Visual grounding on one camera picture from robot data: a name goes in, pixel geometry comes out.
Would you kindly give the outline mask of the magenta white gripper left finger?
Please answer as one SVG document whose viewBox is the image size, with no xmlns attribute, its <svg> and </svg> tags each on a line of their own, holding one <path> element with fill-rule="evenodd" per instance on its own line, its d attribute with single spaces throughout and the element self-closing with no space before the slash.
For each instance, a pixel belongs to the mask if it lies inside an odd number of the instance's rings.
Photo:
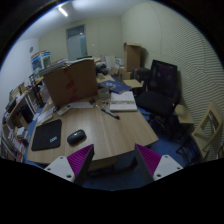
<svg viewBox="0 0 224 224">
<path fill-rule="evenodd" d="M 94 154 L 94 145 L 90 144 L 69 156 L 59 156 L 45 171 L 82 186 Z"/>
</svg>

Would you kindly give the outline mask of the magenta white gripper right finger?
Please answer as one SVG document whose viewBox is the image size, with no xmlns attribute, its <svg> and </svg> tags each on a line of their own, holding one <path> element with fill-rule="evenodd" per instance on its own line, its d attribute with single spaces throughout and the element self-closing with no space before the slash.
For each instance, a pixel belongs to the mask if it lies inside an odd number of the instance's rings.
<svg viewBox="0 0 224 224">
<path fill-rule="evenodd" d="M 146 183 L 160 180 L 182 169 L 182 166 L 171 156 L 159 155 L 139 144 L 135 145 L 134 152 L 139 170 Z"/>
</svg>

